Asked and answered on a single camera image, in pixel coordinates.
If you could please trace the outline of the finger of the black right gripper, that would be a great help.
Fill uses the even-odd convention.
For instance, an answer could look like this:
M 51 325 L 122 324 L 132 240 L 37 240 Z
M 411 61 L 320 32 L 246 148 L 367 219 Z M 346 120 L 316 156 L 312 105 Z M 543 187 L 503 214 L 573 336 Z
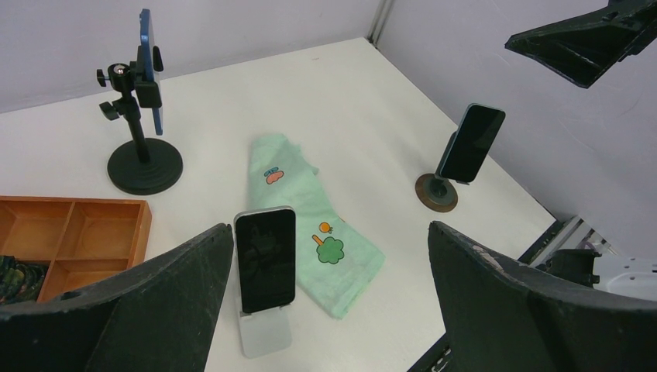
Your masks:
M 656 39 L 656 2 L 609 1 L 594 12 L 510 36 L 507 50 L 530 58 L 579 88 Z

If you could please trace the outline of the brown round base stand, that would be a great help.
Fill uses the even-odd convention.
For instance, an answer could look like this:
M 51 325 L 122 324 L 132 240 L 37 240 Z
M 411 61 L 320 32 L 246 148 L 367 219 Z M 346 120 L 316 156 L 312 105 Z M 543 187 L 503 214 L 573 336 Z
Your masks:
M 418 200 L 434 212 L 451 212 L 458 203 L 454 186 L 446 179 L 434 174 L 423 174 L 414 185 Z

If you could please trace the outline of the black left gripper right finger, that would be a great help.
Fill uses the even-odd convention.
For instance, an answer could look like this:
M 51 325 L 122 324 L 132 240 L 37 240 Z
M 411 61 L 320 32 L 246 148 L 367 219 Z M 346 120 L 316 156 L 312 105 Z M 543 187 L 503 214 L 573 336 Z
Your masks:
M 555 277 L 443 222 L 428 227 L 442 320 L 461 371 L 654 371 L 656 304 Z

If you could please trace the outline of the blue smartphone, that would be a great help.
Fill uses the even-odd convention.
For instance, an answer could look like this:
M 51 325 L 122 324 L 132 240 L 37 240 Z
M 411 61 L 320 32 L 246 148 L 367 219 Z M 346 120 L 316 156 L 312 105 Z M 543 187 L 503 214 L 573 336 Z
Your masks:
M 143 81 L 146 87 L 143 89 L 145 102 L 139 97 L 142 108 L 152 109 L 155 133 L 163 135 L 163 104 L 160 90 L 160 72 L 163 71 L 163 61 L 159 47 L 155 43 L 152 15 L 149 9 L 142 9 L 139 14 L 139 37 L 140 52 L 144 72 Z

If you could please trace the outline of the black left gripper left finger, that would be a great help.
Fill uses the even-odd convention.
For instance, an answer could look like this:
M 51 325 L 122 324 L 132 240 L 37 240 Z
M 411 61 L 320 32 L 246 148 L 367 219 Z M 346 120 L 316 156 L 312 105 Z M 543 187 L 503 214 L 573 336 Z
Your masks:
M 1 309 L 3 371 L 202 371 L 228 283 L 220 223 L 131 269 L 45 303 Z

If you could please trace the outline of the black clamp phone stand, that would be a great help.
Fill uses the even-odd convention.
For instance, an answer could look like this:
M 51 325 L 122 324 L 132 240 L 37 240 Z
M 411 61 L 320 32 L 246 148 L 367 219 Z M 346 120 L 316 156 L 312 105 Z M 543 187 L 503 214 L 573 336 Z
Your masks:
M 139 56 L 127 64 L 116 63 L 107 71 L 96 70 L 100 86 L 110 85 L 121 97 L 99 105 L 103 116 L 112 121 L 124 118 L 132 139 L 113 151 L 108 159 L 110 181 L 121 191 L 131 195 L 155 195 L 172 187 L 181 177 L 184 163 L 181 153 L 170 143 L 147 138 L 141 124 L 139 97 L 145 102 L 143 89 L 144 66 Z

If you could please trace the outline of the black smartphone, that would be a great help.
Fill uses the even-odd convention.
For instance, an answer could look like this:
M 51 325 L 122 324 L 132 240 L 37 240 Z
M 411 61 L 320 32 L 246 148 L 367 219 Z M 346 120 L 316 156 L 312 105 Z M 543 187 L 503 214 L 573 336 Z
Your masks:
M 234 218 L 242 312 L 291 304 L 296 296 L 296 214 L 282 205 Z

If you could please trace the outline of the white folding phone stand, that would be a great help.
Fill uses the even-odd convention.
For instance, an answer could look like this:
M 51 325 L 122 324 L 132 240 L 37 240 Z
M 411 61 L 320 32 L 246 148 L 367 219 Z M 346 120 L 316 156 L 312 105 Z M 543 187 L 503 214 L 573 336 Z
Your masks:
M 285 350 L 292 344 L 288 306 L 247 314 L 238 308 L 243 355 L 249 359 Z

